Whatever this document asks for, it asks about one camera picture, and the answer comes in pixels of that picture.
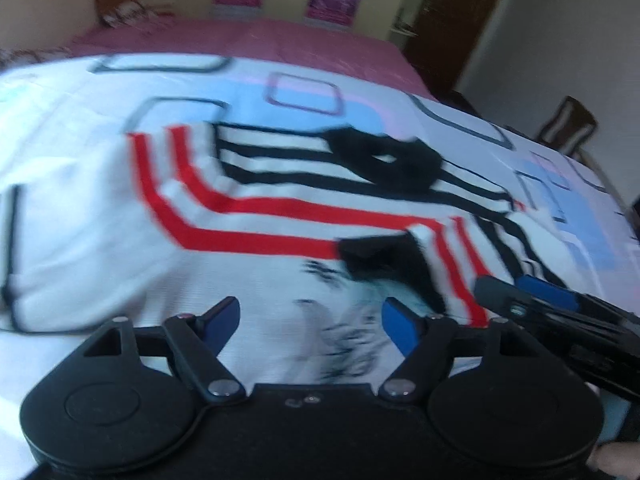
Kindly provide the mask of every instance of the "metal screw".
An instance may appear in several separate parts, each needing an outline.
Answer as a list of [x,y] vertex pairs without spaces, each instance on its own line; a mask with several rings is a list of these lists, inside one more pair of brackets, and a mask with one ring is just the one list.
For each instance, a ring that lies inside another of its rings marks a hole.
[[240,391],[240,384],[232,379],[219,379],[210,383],[207,390],[216,397],[230,397]]
[[509,310],[515,316],[525,317],[527,315],[527,309],[522,305],[511,305],[511,308]]
[[299,408],[302,406],[302,401],[300,399],[287,399],[284,401],[284,405],[288,408]]
[[383,386],[392,397],[406,397],[415,390],[415,383],[409,379],[389,379]]

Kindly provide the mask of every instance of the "chair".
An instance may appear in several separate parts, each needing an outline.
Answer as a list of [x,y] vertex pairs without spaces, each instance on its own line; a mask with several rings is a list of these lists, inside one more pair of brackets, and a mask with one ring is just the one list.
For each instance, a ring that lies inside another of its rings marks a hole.
[[598,121],[584,105],[571,96],[564,98],[554,117],[545,124],[536,142],[571,158],[598,129]]

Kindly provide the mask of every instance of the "wooden door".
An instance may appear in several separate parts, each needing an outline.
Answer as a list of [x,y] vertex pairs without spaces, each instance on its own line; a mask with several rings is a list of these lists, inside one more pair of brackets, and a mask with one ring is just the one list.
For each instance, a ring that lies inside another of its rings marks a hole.
[[453,89],[496,1],[424,1],[404,54],[436,97]]

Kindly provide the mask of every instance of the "pink blanket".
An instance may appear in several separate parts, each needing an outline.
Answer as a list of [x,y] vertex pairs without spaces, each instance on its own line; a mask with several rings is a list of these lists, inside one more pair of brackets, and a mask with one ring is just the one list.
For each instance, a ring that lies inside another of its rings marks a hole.
[[297,23],[162,17],[143,27],[94,28],[69,48],[74,57],[115,52],[249,57],[327,70],[433,99],[391,43]]

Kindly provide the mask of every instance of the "pillow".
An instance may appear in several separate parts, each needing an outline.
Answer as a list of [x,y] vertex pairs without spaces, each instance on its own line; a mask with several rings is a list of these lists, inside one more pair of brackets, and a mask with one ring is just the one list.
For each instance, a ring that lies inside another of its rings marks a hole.
[[0,72],[19,66],[33,65],[71,57],[68,48],[44,48],[41,50],[5,50],[0,48]]
[[139,0],[95,0],[95,10],[100,22],[111,28],[134,25],[149,17]]

